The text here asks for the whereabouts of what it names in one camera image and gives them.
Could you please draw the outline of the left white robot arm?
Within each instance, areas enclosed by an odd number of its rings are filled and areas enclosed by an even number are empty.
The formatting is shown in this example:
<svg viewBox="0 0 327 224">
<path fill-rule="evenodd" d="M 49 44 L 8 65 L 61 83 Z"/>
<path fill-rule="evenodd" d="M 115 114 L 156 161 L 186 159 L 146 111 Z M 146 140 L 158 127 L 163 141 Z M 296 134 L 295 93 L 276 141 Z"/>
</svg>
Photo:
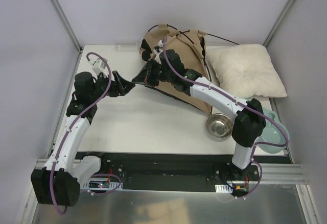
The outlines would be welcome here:
<svg viewBox="0 0 327 224">
<path fill-rule="evenodd" d="M 128 94 L 135 84 L 122 78 L 117 71 L 109 76 L 90 72 L 75 75 L 74 92 L 66 110 L 64 129 L 53 152 L 42 168 L 31 174 L 32 186 L 40 204 L 73 207 L 81 187 L 92 175 L 104 177 L 108 165 L 96 156 L 86 156 L 75 166 L 79 145 L 97 112 L 97 103 L 104 97 Z"/>
</svg>

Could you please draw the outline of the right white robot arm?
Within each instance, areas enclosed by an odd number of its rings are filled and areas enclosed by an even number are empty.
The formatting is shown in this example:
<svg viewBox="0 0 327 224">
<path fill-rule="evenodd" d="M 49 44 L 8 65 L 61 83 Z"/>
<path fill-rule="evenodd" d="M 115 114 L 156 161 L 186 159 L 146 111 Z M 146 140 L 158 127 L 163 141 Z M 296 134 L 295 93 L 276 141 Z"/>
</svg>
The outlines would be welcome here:
<svg viewBox="0 0 327 224">
<path fill-rule="evenodd" d="M 257 99 L 247 101 L 223 91 L 199 72 L 185 68 L 172 49 L 149 59 L 132 82 L 147 87 L 170 83 L 178 92 L 198 98 L 226 115 L 232 121 L 231 136 L 236 142 L 230 175 L 238 181 L 248 175 L 254 143 L 266 126 L 263 107 Z"/>
</svg>

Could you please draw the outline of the beige fabric pet tent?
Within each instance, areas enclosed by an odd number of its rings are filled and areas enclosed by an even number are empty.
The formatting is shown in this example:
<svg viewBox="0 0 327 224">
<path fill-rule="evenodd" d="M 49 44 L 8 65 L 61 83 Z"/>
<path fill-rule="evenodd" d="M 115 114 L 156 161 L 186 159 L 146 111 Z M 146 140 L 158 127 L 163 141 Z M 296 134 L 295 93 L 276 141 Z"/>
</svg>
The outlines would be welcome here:
<svg viewBox="0 0 327 224">
<path fill-rule="evenodd" d="M 176 53 L 174 49 L 167 50 L 166 40 L 166 38 L 163 39 L 163 52 L 160 55 L 162 66 L 166 70 L 166 81 L 159 82 L 159 85 L 156 87 L 146 87 L 156 90 L 178 101 L 189 104 L 203 111 L 205 114 L 210 115 L 212 113 L 212 106 L 200 99 L 192 97 L 189 90 L 192 84 L 186 81 L 187 79 L 196 80 L 200 77 L 204 77 L 209 80 L 208 73 L 203 63 L 205 56 L 200 58 L 193 53 L 180 55 Z M 140 53 L 140 55 L 142 60 L 145 62 L 142 69 L 146 69 L 147 62 L 150 59 L 154 59 L 155 54 L 142 55 Z"/>
</svg>

